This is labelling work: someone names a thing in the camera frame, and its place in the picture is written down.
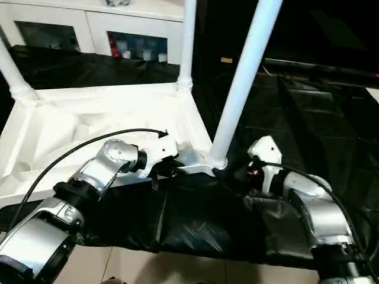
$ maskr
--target black cloth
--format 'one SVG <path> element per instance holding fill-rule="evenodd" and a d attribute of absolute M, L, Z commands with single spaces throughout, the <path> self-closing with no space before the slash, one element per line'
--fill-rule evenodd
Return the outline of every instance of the black cloth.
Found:
<path fill-rule="evenodd" d="M 36 89 L 174 82 L 178 75 L 177 66 L 166 64 L 25 47 L 12 51 Z M 233 68 L 195 73 L 193 97 L 211 137 Z M 378 228 L 378 107 L 362 88 L 258 77 L 229 151 L 228 170 L 219 179 L 196 174 L 162 180 L 158 191 L 150 183 L 114 188 L 86 223 L 81 243 L 312 268 L 295 210 L 280 197 L 264 198 L 235 179 L 246 166 L 247 148 L 272 135 L 284 164 L 327 179 L 351 205 L 372 250 L 377 235 L 362 214 Z M 10 209 L 3 208 L 0 216 Z M 2 229 L 7 220 L 0 218 Z M 376 257 L 374 267 L 378 264 Z"/>

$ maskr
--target white pipe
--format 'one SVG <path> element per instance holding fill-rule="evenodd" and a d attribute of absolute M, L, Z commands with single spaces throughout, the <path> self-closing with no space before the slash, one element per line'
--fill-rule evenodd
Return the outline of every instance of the white pipe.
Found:
<path fill-rule="evenodd" d="M 14 99 L 36 99 L 35 90 L 24 80 L 4 42 L 0 38 L 0 72 L 9 84 Z"/>
<path fill-rule="evenodd" d="M 282 0 L 259 0 L 248 37 L 229 90 L 223 114 L 207 161 L 213 167 L 227 166 L 226 154 L 261 64 Z"/>
<path fill-rule="evenodd" d="M 184 1 L 182 63 L 180 65 L 178 78 L 178 86 L 180 89 L 192 87 L 192 57 L 194 52 L 196 4 L 197 0 Z"/>

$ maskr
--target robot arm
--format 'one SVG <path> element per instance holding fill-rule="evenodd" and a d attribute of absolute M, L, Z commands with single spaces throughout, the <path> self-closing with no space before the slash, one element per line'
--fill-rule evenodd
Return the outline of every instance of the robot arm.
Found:
<path fill-rule="evenodd" d="M 96 157 L 67 182 L 54 186 L 55 195 L 7 234 L 0 244 L 0 283 L 54 282 L 75 247 L 76 234 L 118 173 L 134 172 L 146 178 L 156 163 L 177 154 L 169 135 L 142 150 L 108 140 Z"/>
<path fill-rule="evenodd" d="M 262 137 L 253 144 L 248 154 L 253 159 L 249 167 L 255 173 L 257 171 L 254 168 L 254 161 L 281 161 L 281 153 L 270 136 Z M 278 168 L 264 166 L 262 170 L 264 174 L 262 190 L 265 194 L 269 194 L 271 181 L 276 174 L 279 174 Z M 331 189 L 322 178 L 312 177 Z M 369 276 L 366 263 L 356 247 L 346 217 L 332 197 L 314 181 L 295 172 L 281 175 L 281 181 L 283 198 L 303 219 L 320 283 L 375 283 Z"/>

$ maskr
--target red bottle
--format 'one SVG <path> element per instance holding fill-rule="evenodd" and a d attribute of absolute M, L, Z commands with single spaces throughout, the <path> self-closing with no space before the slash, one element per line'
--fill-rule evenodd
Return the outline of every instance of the red bottle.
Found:
<path fill-rule="evenodd" d="M 117 48 L 116 48 L 116 45 L 114 43 L 114 39 L 113 38 L 109 38 L 109 44 L 111 46 L 111 54 L 113 57 L 120 57 L 120 53 L 118 52 Z"/>

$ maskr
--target tile floor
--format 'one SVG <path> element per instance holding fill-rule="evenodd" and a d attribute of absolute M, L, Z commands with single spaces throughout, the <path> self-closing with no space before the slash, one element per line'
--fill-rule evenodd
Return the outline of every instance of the tile floor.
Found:
<path fill-rule="evenodd" d="M 77 246 L 55 284 L 316 284 L 311 270 L 215 260 L 183 254 Z"/>

